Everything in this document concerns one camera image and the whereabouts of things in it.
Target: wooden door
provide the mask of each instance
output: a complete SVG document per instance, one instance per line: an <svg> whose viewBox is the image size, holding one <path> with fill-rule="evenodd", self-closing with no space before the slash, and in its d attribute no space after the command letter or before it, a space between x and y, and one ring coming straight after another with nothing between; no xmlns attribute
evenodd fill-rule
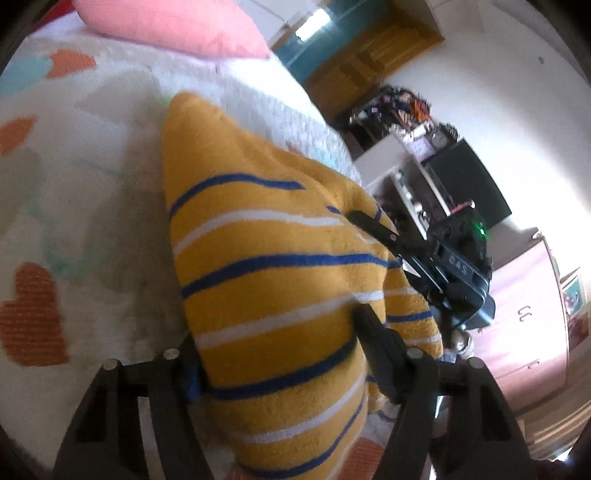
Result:
<svg viewBox="0 0 591 480"><path fill-rule="evenodd" d="M316 70L304 88L330 121L401 66L443 41L403 12L373 25Z"/></svg>

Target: heart pattern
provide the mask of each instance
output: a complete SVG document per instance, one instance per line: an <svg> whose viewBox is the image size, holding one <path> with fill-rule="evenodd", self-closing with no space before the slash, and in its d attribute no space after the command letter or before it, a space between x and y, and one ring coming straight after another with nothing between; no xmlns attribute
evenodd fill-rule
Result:
<svg viewBox="0 0 591 480"><path fill-rule="evenodd" d="M384 455L384 448L361 437L347 456L337 480L371 480Z"/></svg>
<svg viewBox="0 0 591 480"><path fill-rule="evenodd" d="M36 122L37 117L33 115L21 116L0 125L0 155L8 155L22 145Z"/></svg>
<svg viewBox="0 0 591 480"><path fill-rule="evenodd" d="M49 55L53 65L45 75L47 80L58 79L73 73L96 68L96 61L90 55L78 51L60 48L53 55Z"/></svg>
<svg viewBox="0 0 591 480"><path fill-rule="evenodd" d="M51 274L35 263L23 263L15 274L17 299L0 308L0 339L8 357L24 367L69 362Z"/></svg>

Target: bed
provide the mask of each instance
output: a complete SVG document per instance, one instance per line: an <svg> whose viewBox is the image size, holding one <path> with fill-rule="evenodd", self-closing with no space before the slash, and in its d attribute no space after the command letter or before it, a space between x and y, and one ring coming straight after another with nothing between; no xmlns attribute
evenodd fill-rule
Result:
<svg viewBox="0 0 591 480"><path fill-rule="evenodd" d="M26 38L0 77L0 423L39 476L105 359L146 361L186 332L160 171L160 127L181 90L361 183L275 56L199 60L100 37L76 13ZM204 425L198 406L192 415ZM381 415L352 474L381 457ZM215 478L236 478L230 451L197 430ZM160 478L153 439L146 453Z"/></svg>

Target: ceiling light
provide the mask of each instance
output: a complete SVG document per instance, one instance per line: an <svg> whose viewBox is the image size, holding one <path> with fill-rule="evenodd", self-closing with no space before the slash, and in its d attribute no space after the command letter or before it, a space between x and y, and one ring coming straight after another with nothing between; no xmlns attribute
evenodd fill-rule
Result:
<svg viewBox="0 0 591 480"><path fill-rule="evenodd" d="M318 30L330 22L330 17L323 9L319 8L304 24L295 31L301 41L306 41Z"/></svg>

